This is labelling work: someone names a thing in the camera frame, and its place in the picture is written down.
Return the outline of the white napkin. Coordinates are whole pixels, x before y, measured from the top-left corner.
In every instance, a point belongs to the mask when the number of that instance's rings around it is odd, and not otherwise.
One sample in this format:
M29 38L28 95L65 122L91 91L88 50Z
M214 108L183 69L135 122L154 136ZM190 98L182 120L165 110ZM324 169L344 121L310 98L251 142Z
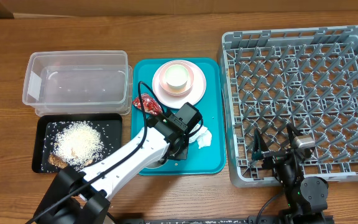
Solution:
M197 124L192 130L193 135L189 138L189 143L197 143L198 149L209 147L212 141L212 134L207 127Z

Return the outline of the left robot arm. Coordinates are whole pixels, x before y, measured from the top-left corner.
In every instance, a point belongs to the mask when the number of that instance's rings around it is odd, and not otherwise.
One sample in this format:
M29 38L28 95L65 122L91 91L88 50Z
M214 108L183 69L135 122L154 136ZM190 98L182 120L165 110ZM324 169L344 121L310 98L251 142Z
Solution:
M176 113L145 117L144 122L135 138L107 158L81 171L70 166L60 170L30 222L110 222L114 195L142 169L181 154L203 119L198 109L185 103Z

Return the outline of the white rice pile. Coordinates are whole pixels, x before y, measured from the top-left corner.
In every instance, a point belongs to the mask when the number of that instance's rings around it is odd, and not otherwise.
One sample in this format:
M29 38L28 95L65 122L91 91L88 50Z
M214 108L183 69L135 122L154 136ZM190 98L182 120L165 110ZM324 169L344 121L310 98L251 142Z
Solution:
M119 149L121 141L122 122L119 120L49 122L40 170L56 172L61 169L48 163L51 154L63 159L94 159L92 164L95 164Z

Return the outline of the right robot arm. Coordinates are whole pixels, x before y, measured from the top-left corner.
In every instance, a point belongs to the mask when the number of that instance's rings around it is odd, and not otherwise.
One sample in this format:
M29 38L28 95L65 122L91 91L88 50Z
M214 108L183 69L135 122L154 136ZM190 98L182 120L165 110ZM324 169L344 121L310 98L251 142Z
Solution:
M262 168L271 170L283 190L273 196L260 209L256 222L259 223L265 208L276 198L284 195L288 208L279 211L275 223L333 223L325 217L323 211L328 208L328 182L321 177L305 177L300 164L309 159L316 149L315 141L309 135L302 134L292 124L287 125L290 147L280 151L271 151L262 138L254 131L252 160L262 161Z

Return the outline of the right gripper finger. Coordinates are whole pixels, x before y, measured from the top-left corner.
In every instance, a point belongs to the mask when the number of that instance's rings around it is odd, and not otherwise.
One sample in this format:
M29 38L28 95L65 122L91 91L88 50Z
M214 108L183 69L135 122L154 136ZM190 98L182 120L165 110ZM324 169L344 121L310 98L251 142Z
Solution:
M262 134L258 129L254 131L254 148L252 150L253 153L257 152L267 152L269 149L262 137Z
M287 124L287 133L288 133L288 139L294 140L298 136L302 136L303 134L294 127L294 125L288 123Z

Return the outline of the red snack wrapper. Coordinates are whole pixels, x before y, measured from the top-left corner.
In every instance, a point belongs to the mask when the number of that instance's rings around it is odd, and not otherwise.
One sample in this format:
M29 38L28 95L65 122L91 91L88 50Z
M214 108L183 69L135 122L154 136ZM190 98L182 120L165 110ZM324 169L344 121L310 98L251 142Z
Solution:
M143 93L143 94L141 94L141 98L142 98L142 103L140 103L140 98L139 97L136 97L134 99L134 101L132 102L132 104L137 109L141 110L142 107L144 107L144 111L146 113L152 114L152 115L158 115L158 114L163 113L161 106L149 94Z

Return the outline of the grey metal bowl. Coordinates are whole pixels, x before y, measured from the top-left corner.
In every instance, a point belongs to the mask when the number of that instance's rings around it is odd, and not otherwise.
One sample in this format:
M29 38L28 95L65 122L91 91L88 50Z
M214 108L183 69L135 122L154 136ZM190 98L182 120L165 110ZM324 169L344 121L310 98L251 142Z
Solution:
M166 163L167 159L166 158L161 158L155 162L150 163L146 168L147 169L156 169L159 168L161 166L164 165L164 163Z

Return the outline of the brown food piece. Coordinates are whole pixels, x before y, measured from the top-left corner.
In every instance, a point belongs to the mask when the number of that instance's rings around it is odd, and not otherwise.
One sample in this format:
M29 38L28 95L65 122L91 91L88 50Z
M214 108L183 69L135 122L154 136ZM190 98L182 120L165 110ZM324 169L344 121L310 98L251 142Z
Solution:
M49 164L61 169L70 166L75 170L81 170L84 167L91 165L93 162L94 159L63 159L54 154L51 154L48 157Z

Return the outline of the cream cup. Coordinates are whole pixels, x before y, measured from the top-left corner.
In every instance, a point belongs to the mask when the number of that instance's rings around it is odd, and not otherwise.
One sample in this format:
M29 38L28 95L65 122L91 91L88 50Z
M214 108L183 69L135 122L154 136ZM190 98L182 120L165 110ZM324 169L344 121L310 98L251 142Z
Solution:
M187 84L188 70L182 65L170 65L165 72L165 81L172 89L182 89Z

